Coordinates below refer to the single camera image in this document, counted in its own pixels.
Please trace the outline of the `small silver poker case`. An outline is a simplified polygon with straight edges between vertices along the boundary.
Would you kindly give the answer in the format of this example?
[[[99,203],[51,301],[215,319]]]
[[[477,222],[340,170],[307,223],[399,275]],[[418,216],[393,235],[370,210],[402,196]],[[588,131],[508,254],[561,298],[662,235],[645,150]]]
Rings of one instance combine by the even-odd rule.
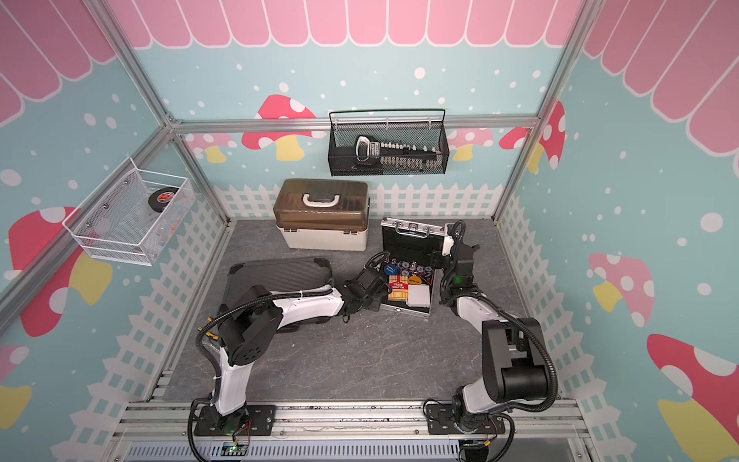
[[[408,277],[409,285],[427,285],[431,287],[431,305],[436,295],[435,279],[444,267],[445,259],[450,255],[453,240],[448,235],[446,225],[417,223],[405,219],[384,218],[381,221],[383,249],[389,256],[381,269],[389,283],[390,275],[384,268],[393,264],[400,273]],[[388,295],[382,298],[380,307],[389,311],[428,317],[429,308],[411,308],[406,302],[390,301]]]

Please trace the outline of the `large black poker case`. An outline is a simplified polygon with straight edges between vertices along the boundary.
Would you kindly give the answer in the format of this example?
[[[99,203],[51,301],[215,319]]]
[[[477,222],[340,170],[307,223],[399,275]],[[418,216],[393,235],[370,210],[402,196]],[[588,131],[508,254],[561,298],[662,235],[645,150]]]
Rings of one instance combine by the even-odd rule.
[[[234,265],[227,276],[221,310],[247,302],[247,292],[259,285],[270,293],[316,292],[333,288],[333,271],[329,260],[318,256]],[[343,302],[339,292],[333,289],[326,296],[277,300],[275,305],[283,311],[279,330],[290,331],[306,321],[325,323],[338,315]]]

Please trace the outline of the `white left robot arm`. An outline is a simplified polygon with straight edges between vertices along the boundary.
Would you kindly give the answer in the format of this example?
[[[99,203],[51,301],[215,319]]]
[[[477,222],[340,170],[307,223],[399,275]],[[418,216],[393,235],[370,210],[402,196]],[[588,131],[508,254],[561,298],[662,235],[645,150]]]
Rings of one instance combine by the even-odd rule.
[[[217,313],[196,335],[196,348],[214,369],[214,388],[192,402],[188,435],[267,435],[263,409],[248,406],[253,365],[280,331],[326,323],[376,309],[392,291],[379,264],[336,282],[328,259],[306,257],[233,265]]]

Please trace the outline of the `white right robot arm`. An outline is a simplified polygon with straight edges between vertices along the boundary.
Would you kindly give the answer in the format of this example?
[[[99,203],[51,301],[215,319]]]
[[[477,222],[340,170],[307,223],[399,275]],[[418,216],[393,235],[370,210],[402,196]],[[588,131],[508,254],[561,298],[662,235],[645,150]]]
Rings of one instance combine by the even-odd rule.
[[[451,401],[452,424],[463,433],[515,410],[547,411],[559,385],[540,323],[507,312],[475,284],[477,250],[448,237],[442,251],[440,302],[480,334],[481,378],[459,388]]]

